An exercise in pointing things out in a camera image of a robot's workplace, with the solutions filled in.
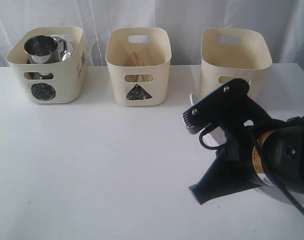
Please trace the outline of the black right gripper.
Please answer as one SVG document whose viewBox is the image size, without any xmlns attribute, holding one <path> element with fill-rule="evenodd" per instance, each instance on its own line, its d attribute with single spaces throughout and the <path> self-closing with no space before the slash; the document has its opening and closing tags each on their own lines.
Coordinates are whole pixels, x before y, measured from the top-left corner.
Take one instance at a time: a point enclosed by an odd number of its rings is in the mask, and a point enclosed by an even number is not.
<svg viewBox="0 0 304 240">
<path fill-rule="evenodd" d="M 224 144 L 201 146 L 216 158 L 189 190 L 196 202 L 269 186 L 304 194 L 304 117 L 272 119 L 249 96 L 250 86 L 235 78 L 186 110 L 182 119 L 189 133 L 211 124 L 227 136 Z M 252 126 L 244 126 L 251 120 Z"/>
</svg>

